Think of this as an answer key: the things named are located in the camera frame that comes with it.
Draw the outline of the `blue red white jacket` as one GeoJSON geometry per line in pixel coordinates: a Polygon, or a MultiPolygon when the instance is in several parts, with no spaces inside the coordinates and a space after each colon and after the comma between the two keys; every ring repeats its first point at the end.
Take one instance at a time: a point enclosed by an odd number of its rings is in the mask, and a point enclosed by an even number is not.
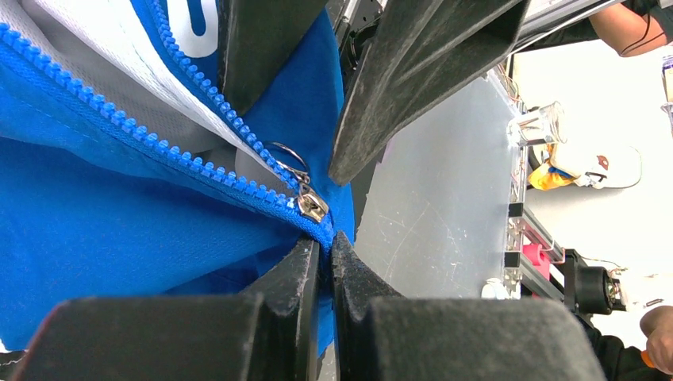
{"type": "Polygon", "coordinates": [[[354,237],[327,175],[344,104],[327,9],[239,114],[219,2],[2,2],[5,349],[70,299],[232,294],[302,234],[354,237]]]}

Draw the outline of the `person forearm in background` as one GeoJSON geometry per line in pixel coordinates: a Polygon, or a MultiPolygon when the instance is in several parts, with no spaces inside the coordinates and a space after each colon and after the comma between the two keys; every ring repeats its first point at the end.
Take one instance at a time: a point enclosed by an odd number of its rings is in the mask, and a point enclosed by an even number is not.
{"type": "Polygon", "coordinates": [[[672,44],[671,1],[623,1],[589,16],[598,38],[620,57],[672,44]]]}

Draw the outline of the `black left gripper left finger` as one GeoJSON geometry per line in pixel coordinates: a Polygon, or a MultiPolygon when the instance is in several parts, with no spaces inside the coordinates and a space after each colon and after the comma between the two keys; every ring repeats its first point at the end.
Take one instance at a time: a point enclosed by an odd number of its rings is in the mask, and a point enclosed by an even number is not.
{"type": "Polygon", "coordinates": [[[317,268],[309,238],[233,295],[81,298],[43,322],[16,380],[314,380],[317,268]]]}

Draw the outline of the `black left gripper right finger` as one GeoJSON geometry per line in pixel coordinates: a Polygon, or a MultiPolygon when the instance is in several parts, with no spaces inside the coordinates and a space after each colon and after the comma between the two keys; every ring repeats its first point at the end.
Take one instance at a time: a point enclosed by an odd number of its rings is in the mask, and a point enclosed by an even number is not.
{"type": "Polygon", "coordinates": [[[406,298],[336,235],[331,254],[339,380],[601,380],[558,302],[406,298]]]}

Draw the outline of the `person hand in background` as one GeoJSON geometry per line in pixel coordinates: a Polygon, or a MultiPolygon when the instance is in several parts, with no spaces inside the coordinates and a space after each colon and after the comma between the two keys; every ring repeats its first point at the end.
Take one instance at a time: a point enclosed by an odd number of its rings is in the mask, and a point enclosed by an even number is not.
{"type": "Polygon", "coordinates": [[[654,368],[672,375],[672,307],[658,306],[640,320],[646,336],[646,353],[654,368]]]}

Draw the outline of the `white yellow cloth bundle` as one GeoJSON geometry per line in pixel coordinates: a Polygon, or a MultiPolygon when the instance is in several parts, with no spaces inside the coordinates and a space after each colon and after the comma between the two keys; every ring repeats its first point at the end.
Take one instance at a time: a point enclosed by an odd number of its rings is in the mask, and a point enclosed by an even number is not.
{"type": "Polygon", "coordinates": [[[575,185],[626,189],[642,176],[640,152],[622,144],[541,144],[528,151],[528,184],[539,191],[575,185]]]}

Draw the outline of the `clear glass jar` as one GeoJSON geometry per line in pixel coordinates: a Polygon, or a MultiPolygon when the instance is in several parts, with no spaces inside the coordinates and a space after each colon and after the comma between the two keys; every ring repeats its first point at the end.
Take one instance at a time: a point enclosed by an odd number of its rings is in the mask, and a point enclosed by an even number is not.
{"type": "Polygon", "coordinates": [[[518,147],[566,143],[564,118],[563,107],[559,102],[530,110],[509,122],[506,130],[508,141],[518,147]]]}

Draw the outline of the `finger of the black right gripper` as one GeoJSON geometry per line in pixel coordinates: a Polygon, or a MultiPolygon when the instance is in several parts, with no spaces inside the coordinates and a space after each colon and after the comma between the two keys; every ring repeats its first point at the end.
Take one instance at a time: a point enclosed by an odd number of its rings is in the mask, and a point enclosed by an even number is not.
{"type": "Polygon", "coordinates": [[[273,82],[323,0],[223,0],[218,6],[217,87],[246,114],[273,82]]]}
{"type": "Polygon", "coordinates": [[[349,183],[398,131],[507,56],[528,8],[517,0],[389,1],[348,88],[330,179],[349,183]]]}

